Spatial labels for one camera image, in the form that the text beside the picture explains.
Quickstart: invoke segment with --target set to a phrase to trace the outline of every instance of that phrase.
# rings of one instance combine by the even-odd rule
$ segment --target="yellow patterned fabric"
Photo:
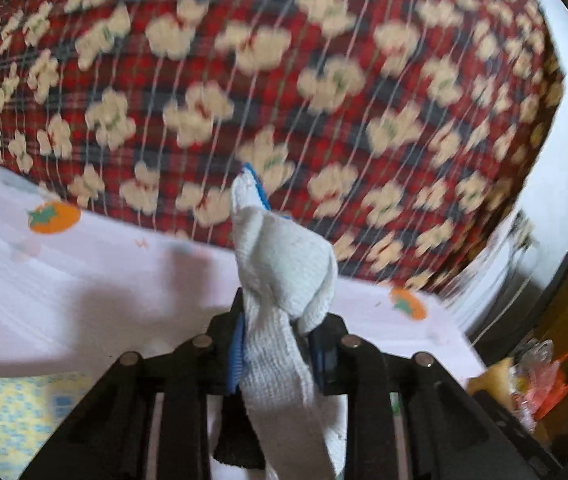
[[[0,378],[0,477],[17,480],[92,387],[84,374]]]

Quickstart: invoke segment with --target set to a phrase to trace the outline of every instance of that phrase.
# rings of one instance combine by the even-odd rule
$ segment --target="red plaid fabric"
[[[229,247],[249,162],[376,282],[477,254],[561,95],[535,0],[0,0],[0,164]]]

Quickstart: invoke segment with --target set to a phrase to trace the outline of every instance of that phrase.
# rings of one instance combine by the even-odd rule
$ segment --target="white cloth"
[[[247,323],[247,371],[240,388],[266,458],[267,479],[333,480],[345,459],[346,399],[319,392],[295,334],[316,328],[333,302],[333,248],[266,211],[247,170],[235,179],[231,196]]]

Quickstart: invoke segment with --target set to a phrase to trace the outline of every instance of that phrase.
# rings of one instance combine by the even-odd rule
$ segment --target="metal pin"
[[[354,334],[347,334],[341,338],[341,344],[346,348],[357,348],[362,344],[362,339]]]
[[[419,366],[430,368],[432,364],[435,362],[435,358],[428,352],[417,352],[415,354],[415,362]]]
[[[119,358],[119,364],[124,366],[136,365],[139,361],[139,354],[137,352],[126,352]]]
[[[193,337],[193,345],[195,346],[195,348],[205,349],[209,348],[209,346],[211,346],[212,344],[213,340],[209,335],[199,334]]]

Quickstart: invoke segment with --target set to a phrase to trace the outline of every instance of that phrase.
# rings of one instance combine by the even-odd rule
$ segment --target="yellow object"
[[[83,374],[0,378],[0,478],[17,480],[92,387]]]
[[[502,359],[479,377],[470,379],[466,391],[469,395],[473,395],[479,390],[486,390],[493,399],[497,400],[509,412],[512,412],[515,409],[510,396],[510,367],[512,365],[513,359],[511,357]]]

